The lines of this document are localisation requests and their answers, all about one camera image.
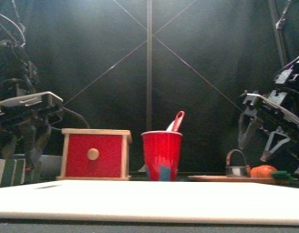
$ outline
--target spoon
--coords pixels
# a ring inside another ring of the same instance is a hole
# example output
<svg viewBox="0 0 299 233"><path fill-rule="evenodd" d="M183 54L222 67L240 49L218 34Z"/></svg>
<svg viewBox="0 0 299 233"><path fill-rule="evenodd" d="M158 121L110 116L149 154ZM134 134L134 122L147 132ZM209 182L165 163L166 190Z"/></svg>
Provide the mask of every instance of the spoon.
<svg viewBox="0 0 299 233"><path fill-rule="evenodd" d="M169 126L167 131L178 132L181 125L182 125L182 122L183 122L183 116L185 116L185 111L181 111L177 114L175 119Z"/></svg>

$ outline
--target drawer knob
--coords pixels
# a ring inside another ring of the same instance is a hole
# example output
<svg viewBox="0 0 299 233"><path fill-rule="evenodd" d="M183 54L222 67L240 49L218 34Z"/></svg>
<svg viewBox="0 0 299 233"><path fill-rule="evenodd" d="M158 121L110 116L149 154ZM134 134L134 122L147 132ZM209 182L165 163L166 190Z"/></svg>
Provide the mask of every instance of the drawer knob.
<svg viewBox="0 0 299 233"><path fill-rule="evenodd" d="M99 155L101 155L101 152L97 148L93 148L87 153L90 160L97 160L99 158Z"/></svg>

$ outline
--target pink handle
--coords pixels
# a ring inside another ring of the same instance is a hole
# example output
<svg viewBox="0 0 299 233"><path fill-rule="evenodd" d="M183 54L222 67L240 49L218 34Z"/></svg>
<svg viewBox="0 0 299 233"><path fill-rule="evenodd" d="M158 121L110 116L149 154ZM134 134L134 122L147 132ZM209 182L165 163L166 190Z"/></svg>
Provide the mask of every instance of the pink handle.
<svg viewBox="0 0 299 233"><path fill-rule="evenodd" d="M182 122L183 122L183 116L185 116L185 111L181 111L177 114L177 117L174 119L174 125L173 125L173 130L171 131L178 132L178 130L181 128L181 125L182 125Z"/></svg>

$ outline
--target cutting board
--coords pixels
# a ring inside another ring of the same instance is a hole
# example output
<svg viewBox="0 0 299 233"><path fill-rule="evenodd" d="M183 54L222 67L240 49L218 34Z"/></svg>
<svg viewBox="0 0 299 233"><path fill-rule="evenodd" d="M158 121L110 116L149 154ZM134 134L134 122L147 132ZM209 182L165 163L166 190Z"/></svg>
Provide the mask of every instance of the cutting board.
<svg viewBox="0 0 299 233"><path fill-rule="evenodd" d="M253 182L269 185L288 185L289 180L264 177L189 176L190 180L201 182Z"/></svg>

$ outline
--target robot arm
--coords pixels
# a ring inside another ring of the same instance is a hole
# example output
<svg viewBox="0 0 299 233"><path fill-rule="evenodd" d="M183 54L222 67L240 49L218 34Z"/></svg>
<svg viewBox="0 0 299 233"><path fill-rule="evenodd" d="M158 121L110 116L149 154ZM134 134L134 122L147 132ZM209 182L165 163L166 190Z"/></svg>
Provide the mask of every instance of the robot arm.
<svg viewBox="0 0 299 233"><path fill-rule="evenodd" d="M261 160L269 161L288 144L299 145L299 56L280 71L276 89L268 95L246 93L245 112L238 121L238 147L250 143L257 129L266 129L269 139Z"/></svg>

